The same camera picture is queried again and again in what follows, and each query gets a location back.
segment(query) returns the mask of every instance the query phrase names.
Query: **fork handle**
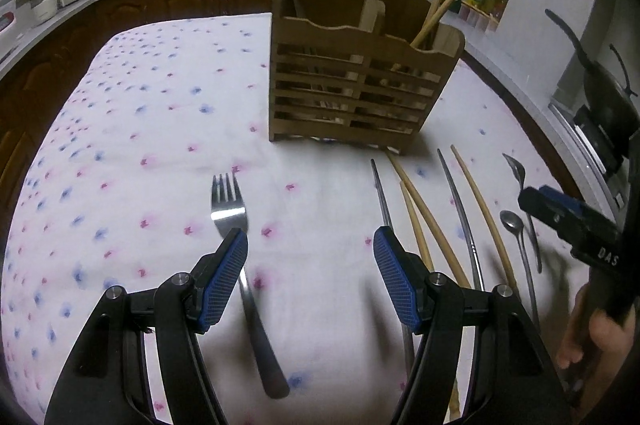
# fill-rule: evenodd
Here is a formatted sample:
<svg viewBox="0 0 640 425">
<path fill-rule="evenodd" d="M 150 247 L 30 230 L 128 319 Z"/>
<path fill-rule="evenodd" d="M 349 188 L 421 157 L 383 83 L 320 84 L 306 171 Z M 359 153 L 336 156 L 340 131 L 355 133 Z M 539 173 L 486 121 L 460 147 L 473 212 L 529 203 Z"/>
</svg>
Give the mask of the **fork handle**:
<svg viewBox="0 0 640 425">
<path fill-rule="evenodd" d="M 258 367 L 258 374 L 260 374 L 264 392 L 272 399 L 284 398 L 289 394 L 289 384 L 282 374 L 273 349 L 271 349 L 258 309 L 255 307 L 254 296 L 250 289 L 243 287 L 242 283 L 238 284 L 242 296 L 244 317 L 249 330 L 249 340 L 254 350 L 255 363 Z"/>
</svg>

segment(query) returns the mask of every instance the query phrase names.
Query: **table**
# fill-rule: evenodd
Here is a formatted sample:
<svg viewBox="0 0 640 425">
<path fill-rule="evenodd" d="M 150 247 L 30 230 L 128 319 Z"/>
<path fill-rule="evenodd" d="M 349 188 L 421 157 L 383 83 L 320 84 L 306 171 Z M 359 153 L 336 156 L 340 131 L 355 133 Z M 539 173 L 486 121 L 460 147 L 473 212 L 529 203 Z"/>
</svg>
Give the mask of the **table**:
<svg viewBox="0 0 640 425">
<path fill-rule="evenodd" d="M 20 193 L 0 308 L 11 383 L 38 423 L 106 288 L 157 287 L 217 248 L 210 185 L 213 174 L 231 171 L 248 208 L 248 277 L 291 394 L 279 401 L 264 394 L 234 290 L 220 323 L 198 337 L 229 423 L 388 423 L 406 380 L 401 328 L 372 253 L 382 217 L 369 159 L 377 160 L 396 234 L 415 251 L 398 177 L 374 149 L 268 141 L 270 25 L 270 14 L 260 14 L 123 32 L 96 55 L 50 128 Z M 496 221 L 500 209 L 517 211 L 518 184 L 502 152 L 524 163 L 529 184 L 558 184 L 507 107 L 460 62 L 401 162 L 470 278 L 435 153 L 443 150 L 493 287 L 504 273 L 452 143 Z M 436 269 L 451 276 L 424 228 Z M 543 339 L 554 351 L 588 270 L 553 231 L 536 228 L 545 269 L 534 281 Z M 500 231 L 528 308 L 515 239 Z M 461 401 L 472 342 L 465 333 Z M 170 422 L 154 344 L 148 335 L 154 407 Z"/>
</svg>

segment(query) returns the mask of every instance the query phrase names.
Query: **fork head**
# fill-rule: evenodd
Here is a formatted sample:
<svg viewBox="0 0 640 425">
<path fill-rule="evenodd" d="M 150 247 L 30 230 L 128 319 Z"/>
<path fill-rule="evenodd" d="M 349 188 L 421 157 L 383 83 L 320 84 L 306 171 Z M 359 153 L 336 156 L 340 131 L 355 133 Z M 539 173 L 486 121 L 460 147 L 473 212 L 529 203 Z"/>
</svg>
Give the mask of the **fork head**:
<svg viewBox="0 0 640 425">
<path fill-rule="evenodd" d="M 213 176 L 211 185 L 211 219 L 222 237 L 231 228 L 241 228 L 246 232 L 249 226 L 236 175 L 232 174 L 232 178 L 233 189 L 228 173 L 224 178 L 222 174 L 219 177 Z"/>
</svg>

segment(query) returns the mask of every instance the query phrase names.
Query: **human hand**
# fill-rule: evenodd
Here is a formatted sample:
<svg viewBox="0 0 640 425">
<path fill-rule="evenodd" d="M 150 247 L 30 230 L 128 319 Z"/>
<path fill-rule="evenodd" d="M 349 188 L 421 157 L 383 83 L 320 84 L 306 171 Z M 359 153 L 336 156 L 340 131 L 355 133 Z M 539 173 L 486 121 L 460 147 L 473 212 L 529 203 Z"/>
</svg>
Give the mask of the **human hand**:
<svg viewBox="0 0 640 425">
<path fill-rule="evenodd" d="M 575 296 L 574 310 L 569 315 L 567 329 L 556 353 L 556 362 L 561 369 L 567 369 L 569 365 L 582 359 L 582 347 L 577 343 L 576 335 L 587 287 L 588 284 L 584 285 Z M 633 345 L 635 328 L 636 310 L 633 306 L 622 326 L 603 310 L 595 310 L 591 315 L 589 335 L 602 355 L 593 374 L 585 381 L 580 405 L 574 414 L 577 421 L 599 402 L 616 377 Z"/>
</svg>

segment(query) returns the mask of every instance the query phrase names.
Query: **blue rubber grip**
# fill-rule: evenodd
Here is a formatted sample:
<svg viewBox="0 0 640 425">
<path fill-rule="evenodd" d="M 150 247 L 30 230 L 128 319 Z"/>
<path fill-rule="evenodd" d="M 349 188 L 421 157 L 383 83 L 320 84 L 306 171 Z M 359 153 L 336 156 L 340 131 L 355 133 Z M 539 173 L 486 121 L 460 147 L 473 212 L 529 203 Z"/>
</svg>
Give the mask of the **blue rubber grip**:
<svg viewBox="0 0 640 425">
<path fill-rule="evenodd" d="M 562 205 L 565 209 L 572 211 L 576 215 L 582 214 L 582 203 L 571 196 L 567 196 L 563 192 L 558 192 L 553 187 L 549 185 L 542 185 L 538 189 L 540 194 L 549 198 L 551 201 L 555 201 L 559 205 Z"/>
<path fill-rule="evenodd" d="M 373 256 L 376 258 L 378 269 L 400 322 L 408 326 L 412 332 L 417 332 L 422 321 L 418 316 L 414 287 L 402 269 L 396 251 L 387 241 L 382 228 L 376 230 L 373 237 Z"/>
<path fill-rule="evenodd" d="M 201 328 L 208 328 L 220 321 L 226 303 L 231 297 L 240 270 L 244 266 L 248 251 L 248 243 L 244 231 L 240 231 L 229 247 L 216 269 L 211 281 L 204 289 L 202 312 L 198 318 Z"/>
</svg>

